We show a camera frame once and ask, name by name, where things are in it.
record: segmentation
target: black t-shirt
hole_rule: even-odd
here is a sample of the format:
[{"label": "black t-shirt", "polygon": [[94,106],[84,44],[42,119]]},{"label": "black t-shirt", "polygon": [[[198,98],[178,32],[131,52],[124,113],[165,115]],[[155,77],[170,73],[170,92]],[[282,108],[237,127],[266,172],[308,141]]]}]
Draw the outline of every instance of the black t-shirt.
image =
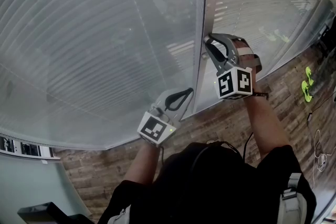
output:
[{"label": "black t-shirt", "polygon": [[[129,205],[130,224],[276,223],[280,194],[291,173],[301,173],[291,146],[273,149],[257,168],[231,149],[207,147],[192,143],[170,156],[151,186],[124,180],[98,224],[107,224]],[[303,175],[297,191],[307,201],[310,223],[316,198]]]}]

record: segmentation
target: white horizontal blind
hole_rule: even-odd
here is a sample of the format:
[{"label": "white horizontal blind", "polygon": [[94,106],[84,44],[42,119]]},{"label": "white horizontal blind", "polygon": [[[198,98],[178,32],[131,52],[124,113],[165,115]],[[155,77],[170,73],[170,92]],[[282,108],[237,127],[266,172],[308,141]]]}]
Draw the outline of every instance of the white horizontal blind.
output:
[{"label": "white horizontal blind", "polygon": [[[261,78],[295,42],[319,1],[217,0],[213,32],[245,38],[261,59]],[[212,82],[214,70],[212,63],[208,63],[199,110],[218,101]]]},{"label": "white horizontal blind", "polygon": [[197,9],[196,0],[0,0],[0,131],[76,148],[136,138],[163,90],[194,83]]}]

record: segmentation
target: white cable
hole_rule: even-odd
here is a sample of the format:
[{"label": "white cable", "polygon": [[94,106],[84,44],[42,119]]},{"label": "white cable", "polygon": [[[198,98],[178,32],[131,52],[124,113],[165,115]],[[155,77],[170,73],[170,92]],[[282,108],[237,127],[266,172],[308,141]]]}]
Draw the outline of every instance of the white cable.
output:
[{"label": "white cable", "polygon": [[[317,133],[319,133],[319,140],[316,144]],[[336,148],[336,146],[335,146],[330,154],[320,153],[319,156],[316,156],[316,148],[317,148],[318,144],[320,144],[320,139],[321,139],[321,132],[320,132],[319,129],[317,129],[316,133],[315,133],[315,136],[314,136],[314,161],[313,161],[313,187],[312,187],[312,189],[314,189],[314,186],[315,186],[315,179],[314,179],[315,158],[317,159],[317,165],[318,165],[317,169],[320,172],[323,172],[324,169],[326,168],[326,165],[327,165],[327,156],[331,156],[334,153],[334,150]]]}]

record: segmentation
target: neon yellow shoe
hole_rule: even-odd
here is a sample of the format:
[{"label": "neon yellow shoe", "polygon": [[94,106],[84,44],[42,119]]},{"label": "neon yellow shoe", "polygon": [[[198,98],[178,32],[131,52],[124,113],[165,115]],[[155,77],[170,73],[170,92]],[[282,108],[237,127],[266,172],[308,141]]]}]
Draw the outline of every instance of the neon yellow shoe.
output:
[{"label": "neon yellow shoe", "polygon": [[311,70],[309,67],[306,67],[306,75],[308,77],[309,86],[312,86],[314,81],[311,79]]},{"label": "neon yellow shoe", "polygon": [[313,98],[313,96],[311,96],[311,95],[309,94],[309,92],[308,92],[309,87],[308,87],[308,84],[307,84],[307,82],[306,82],[305,80],[303,80],[303,82],[301,83],[301,89],[302,89],[302,91],[303,91],[303,93],[304,93],[304,99],[305,99],[307,102],[310,102],[311,99]]}]

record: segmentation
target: light green surface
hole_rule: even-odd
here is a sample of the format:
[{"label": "light green surface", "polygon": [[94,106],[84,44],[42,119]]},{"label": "light green surface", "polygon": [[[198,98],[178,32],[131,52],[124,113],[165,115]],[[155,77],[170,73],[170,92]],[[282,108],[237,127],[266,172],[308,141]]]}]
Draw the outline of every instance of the light green surface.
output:
[{"label": "light green surface", "polygon": [[61,162],[0,155],[0,171],[1,224],[24,224],[17,214],[20,208],[50,201],[67,215],[88,213]]}]

